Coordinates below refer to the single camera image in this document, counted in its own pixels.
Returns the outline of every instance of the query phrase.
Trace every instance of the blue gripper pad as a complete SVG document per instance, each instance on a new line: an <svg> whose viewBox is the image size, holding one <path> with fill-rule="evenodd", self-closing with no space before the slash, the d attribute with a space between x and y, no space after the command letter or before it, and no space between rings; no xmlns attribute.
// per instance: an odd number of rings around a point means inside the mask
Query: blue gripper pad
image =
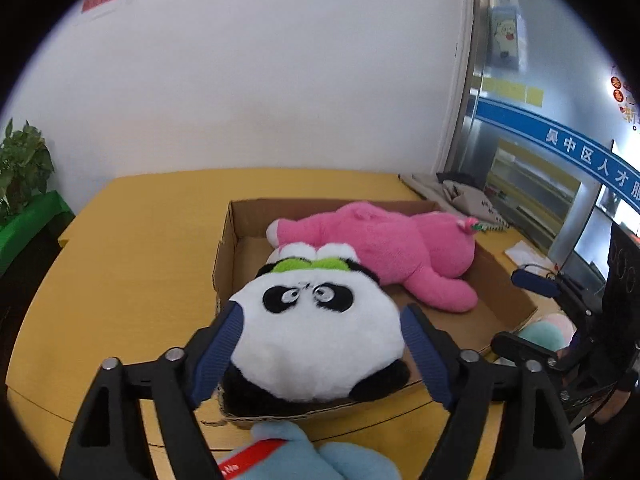
<svg viewBox="0 0 640 480"><path fill-rule="evenodd" d="M202 354L191 378L193 384L191 401L195 406L199 406L203 400L210 399L213 395L242 333L244 326L242 307L235 301L229 301L225 309L229 309L229 313L225 313L225 319Z"/></svg>
<svg viewBox="0 0 640 480"><path fill-rule="evenodd" d="M511 283L519 288L530 290L546 298L556 298L560 296L560 289L553 280L539 276L528 270L514 270L511 274Z"/></svg>
<svg viewBox="0 0 640 480"><path fill-rule="evenodd" d="M409 347L431 398L445 409L451 409L454 397L447 366L408 306L400 313L400 325L404 342Z"/></svg>

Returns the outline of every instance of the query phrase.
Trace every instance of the green plush ear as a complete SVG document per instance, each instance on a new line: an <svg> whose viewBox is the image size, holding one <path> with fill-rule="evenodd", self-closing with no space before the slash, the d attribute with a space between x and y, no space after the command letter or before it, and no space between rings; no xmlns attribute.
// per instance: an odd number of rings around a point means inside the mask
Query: green plush ear
<svg viewBox="0 0 640 480"><path fill-rule="evenodd" d="M312 269L351 270L347 263L340 258L324 258L311 262Z"/></svg>
<svg viewBox="0 0 640 480"><path fill-rule="evenodd" d="M271 272L287 272L288 270L310 269L311 262L302 258L287 258L278 262Z"/></svg>
<svg viewBox="0 0 640 480"><path fill-rule="evenodd" d="M287 258L278 262L271 272L287 272L288 270L333 269L351 270L340 258L324 258L310 262L302 258Z"/></svg>

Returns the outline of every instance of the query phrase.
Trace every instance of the blue banner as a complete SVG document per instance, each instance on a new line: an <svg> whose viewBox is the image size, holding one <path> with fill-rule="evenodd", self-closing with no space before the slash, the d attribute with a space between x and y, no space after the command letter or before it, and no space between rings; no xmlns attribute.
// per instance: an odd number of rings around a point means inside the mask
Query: blue banner
<svg viewBox="0 0 640 480"><path fill-rule="evenodd" d="M493 99L478 99L476 119L560 155L620 195L640 213L640 171L603 145L540 115Z"/></svg>

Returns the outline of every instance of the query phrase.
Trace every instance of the mint plush toy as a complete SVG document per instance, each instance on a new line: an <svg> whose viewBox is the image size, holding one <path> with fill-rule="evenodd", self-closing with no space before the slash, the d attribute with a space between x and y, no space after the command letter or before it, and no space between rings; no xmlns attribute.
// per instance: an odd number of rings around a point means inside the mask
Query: mint plush toy
<svg viewBox="0 0 640 480"><path fill-rule="evenodd" d="M293 422L258 422L251 433L253 444L218 464L225 480L401 480L380 453L342 442L316 450Z"/></svg>
<svg viewBox="0 0 640 480"><path fill-rule="evenodd" d="M547 350L557 352L569 346L575 328L564 314L548 314L524 327L518 334L521 338Z"/></svg>

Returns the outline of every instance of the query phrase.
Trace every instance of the cardboard box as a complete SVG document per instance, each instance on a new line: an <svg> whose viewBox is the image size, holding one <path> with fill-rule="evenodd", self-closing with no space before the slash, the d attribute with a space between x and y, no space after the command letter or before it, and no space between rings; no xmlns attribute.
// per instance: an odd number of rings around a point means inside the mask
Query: cardboard box
<svg viewBox="0 0 640 480"><path fill-rule="evenodd" d="M219 310L233 294L254 279L256 272L265 264L273 248L266 239L269 224L277 218L300 220L307 216L335 211L349 203L348 200L332 199L258 199L241 200L229 204L222 240L218 244L213 270L213 287L218 299ZM406 202L373 202L388 211L415 215L439 210L435 202L427 200ZM479 244L476 257L464 279L478 293L478 306L464 314L451 314L428 307L417 301L401 285L383 287L396 302L398 308L408 303L417 303L424 309L430 321L440 330L448 332L460 348L470 348L478 352L489 351L491 339L497 332L520 329L536 311L536 306L523 290L511 283L507 271ZM420 382L420 375L408 350L404 360L409 365L411 377L406 387ZM233 422L265 420L269 417L237 417L227 413L218 396L221 410ZM310 406L303 418L321 413L347 409L352 402L348 399L327 404Z"/></svg>

